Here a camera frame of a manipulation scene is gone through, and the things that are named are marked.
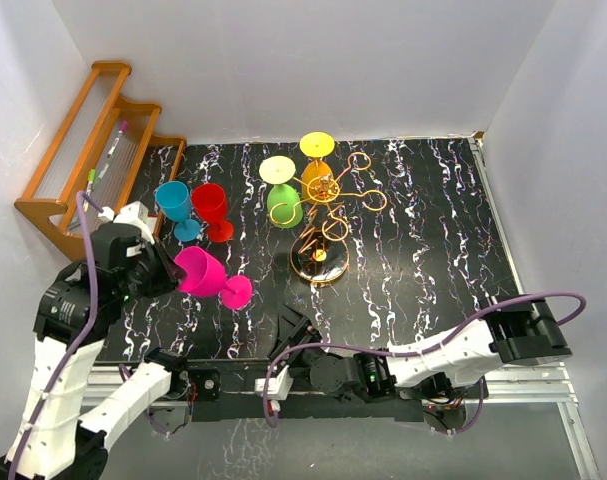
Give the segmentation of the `pink wine glass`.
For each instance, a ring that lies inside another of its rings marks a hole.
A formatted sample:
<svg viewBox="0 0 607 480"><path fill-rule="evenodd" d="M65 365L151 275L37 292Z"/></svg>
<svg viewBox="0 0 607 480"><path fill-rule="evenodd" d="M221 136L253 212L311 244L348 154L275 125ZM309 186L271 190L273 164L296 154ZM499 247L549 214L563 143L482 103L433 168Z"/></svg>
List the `pink wine glass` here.
<svg viewBox="0 0 607 480"><path fill-rule="evenodd" d="M244 308L252 297L253 286L244 275L228 276L222 263L198 246L181 250L174 262L184 273L177 290L196 297L218 296L230 310Z"/></svg>

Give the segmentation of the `blue wine glass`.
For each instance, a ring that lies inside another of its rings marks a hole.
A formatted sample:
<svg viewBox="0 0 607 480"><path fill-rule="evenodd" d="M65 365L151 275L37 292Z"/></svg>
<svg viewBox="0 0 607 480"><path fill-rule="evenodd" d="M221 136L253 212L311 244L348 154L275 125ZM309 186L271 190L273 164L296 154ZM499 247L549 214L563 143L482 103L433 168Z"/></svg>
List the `blue wine glass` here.
<svg viewBox="0 0 607 480"><path fill-rule="evenodd" d="M191 217L190 190L180 181L169 181L159 186L155 201L161 212L174 223L173 234L180 242L196 240L200 234L199 222Z"/></svg>

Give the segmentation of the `red wine glass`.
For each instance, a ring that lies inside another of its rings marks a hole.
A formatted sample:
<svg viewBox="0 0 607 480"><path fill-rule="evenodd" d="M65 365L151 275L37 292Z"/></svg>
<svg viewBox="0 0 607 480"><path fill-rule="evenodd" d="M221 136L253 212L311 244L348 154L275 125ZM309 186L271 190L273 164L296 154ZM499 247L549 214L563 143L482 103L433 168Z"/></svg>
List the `red wine glass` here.
<svg viewBox="0 0 607 480"><path fill-rule="evenodd" d="M227 197L224 189L216 183L198 186L191 194L191 201L198 216L207 224L207 236L211 242L224 243L234 233L227 220Z"/></svg>

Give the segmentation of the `green wine glass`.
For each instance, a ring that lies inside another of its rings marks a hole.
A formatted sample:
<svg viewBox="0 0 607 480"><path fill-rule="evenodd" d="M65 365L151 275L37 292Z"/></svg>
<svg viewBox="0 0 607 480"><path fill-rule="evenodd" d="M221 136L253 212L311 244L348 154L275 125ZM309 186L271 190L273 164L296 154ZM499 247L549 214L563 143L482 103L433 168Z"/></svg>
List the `green wine glass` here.
<svg viewBox="0 0 607 480"><path fill-rule="evenodd" d="M261 180L271 186L267 197L268 216L282 229L295 227L303 217L299 193L289 184L295 173L293 160L286 156L268 157L259 166Z"/></svg>

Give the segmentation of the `orange wine glass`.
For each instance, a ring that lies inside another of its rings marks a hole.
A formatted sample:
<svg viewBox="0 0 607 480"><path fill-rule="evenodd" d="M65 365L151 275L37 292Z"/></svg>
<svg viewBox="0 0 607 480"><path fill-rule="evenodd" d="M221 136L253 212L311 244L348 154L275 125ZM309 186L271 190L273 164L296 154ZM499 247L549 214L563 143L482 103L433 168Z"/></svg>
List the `orange wine glass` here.
<svg viewBox="0 0 607 480"><path fill-rule="evenodd" d="M331 168L324 161L324 158L330 155L335 149L334 138L325 132L310 132L304 135L300 142L299 148L301 152L309 159L301 175L301 191L302 198L309 200L307 186L313 187L318 182L314 181L317 177L325 175L333 175Z"/></svg>

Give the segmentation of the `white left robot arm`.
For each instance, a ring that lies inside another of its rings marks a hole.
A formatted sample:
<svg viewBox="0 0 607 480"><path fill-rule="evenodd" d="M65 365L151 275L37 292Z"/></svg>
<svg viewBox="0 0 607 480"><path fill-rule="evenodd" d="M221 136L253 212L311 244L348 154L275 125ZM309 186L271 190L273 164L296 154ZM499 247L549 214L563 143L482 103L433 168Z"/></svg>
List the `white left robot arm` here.
<svg viewBox="0 0 607 480"><path fill-rule="evenodd" d="M83 412L92 367L124 305L170 293L185 276L135 225L104 224L84 244L85 259L61 270L40 300L30 390L17 436L0 457L0 479L97 479L139 415L155 400L188 390L186 358L155 348Z"/></svg>

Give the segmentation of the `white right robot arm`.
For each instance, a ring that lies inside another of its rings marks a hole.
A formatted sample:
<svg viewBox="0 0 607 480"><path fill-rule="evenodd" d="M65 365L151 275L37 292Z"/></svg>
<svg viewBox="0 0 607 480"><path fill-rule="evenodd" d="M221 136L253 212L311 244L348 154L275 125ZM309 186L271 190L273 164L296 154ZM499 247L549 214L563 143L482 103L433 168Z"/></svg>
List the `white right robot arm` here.
<svg viewBox="0 0 607 480"><path fill-rule="evenodd" d="M353 392L366 401L393 396L400 388L422 388L428 399L449 397L505 365L537 366L562 361L572 351L561 330L586 301L556 319L551 293L519 295L488 304L457 326L411 344L367 349L325 343L315 333L301 343L275 346L265 377L254 390L274 406L287 399L297 375L328 395Z"/></svg>

